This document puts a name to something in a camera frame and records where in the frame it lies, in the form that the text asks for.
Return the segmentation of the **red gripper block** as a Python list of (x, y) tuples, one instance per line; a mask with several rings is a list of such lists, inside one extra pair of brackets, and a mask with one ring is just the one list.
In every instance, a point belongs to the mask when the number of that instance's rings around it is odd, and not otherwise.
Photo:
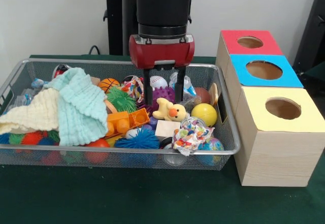
[(184, 78), (186, 67), (194, 55), (194, 38), (187, 34), (179, 39), (150, 39), (139, 35), (129, 38), (129, 54), (132, 63), (143, 70), (144, 99), (146, 105), (152, 105), (152, 87), (150, 85), (150, 71), (155, 66), (173, 65), (177, 67), (177, 82), (175, 83), (175, 101), (183, 100)]

